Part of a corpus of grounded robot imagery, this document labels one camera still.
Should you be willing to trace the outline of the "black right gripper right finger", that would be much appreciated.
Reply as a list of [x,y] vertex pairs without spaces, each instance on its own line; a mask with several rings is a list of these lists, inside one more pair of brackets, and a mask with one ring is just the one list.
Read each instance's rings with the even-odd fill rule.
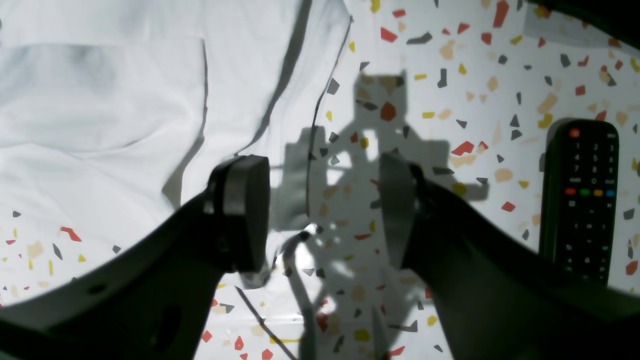
[[425,282],[455,360],[637,360],[639,298],[551,264],[398,153],[379,158],[391,264]]

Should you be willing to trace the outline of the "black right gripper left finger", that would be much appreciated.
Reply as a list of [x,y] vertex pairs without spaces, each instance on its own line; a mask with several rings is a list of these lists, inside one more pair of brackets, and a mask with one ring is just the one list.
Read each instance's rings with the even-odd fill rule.
[[259,272],[270,164],[238,156],[135,246],[78,280],[1,310],[3,360],[190,360],[219,282]]

